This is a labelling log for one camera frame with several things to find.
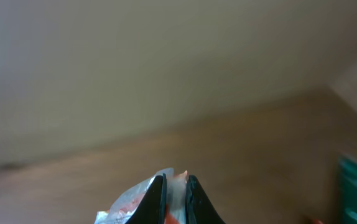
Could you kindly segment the green 3M gloves packet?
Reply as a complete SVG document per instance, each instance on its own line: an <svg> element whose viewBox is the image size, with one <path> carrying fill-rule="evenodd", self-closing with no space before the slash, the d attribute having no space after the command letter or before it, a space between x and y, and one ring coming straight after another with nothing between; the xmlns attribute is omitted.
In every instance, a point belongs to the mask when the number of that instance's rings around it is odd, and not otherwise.
<svg viewBox="0 0 357 224"><path fill-rule="evenodd" d="M340 158L340 209L341 224L357 224L357 160Z"/></svg>

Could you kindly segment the red white small packet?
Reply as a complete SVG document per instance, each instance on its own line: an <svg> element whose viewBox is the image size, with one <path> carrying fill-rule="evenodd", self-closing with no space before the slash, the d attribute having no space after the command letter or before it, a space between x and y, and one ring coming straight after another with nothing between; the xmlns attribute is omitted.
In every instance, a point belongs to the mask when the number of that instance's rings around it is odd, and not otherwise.
<svg viewBox="0 0 357 224"><path fill-rule="evenodd" d="M165 174L167 178L164 224L185 224L185 193L188 172L184 171L175 175L173 168L162 169L150 178L125 191L112 204L109 210L97 213L95 223L126 223L136 211L155 177L162 174Z"/></svg>

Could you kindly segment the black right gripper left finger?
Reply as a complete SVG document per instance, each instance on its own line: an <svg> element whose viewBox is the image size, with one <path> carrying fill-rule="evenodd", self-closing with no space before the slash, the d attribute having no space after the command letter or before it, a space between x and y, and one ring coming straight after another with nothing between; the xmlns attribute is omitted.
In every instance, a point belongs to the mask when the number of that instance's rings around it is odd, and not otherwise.
<svg viewBox="0 0 357 224"><path fill-rule="evenodd" d="M166 199L166 175L157 175L126 224L164 224Z"/></svg>

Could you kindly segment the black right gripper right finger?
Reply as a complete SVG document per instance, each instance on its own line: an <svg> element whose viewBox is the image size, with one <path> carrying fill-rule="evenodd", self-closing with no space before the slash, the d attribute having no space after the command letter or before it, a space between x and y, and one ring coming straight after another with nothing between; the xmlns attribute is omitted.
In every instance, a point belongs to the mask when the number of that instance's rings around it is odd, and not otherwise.
<svg viewBox="0 0 357 224"><path fill-rule="evenodd" d="M195 175L187 180L185 211L187 224L225 224Z"/></svg>

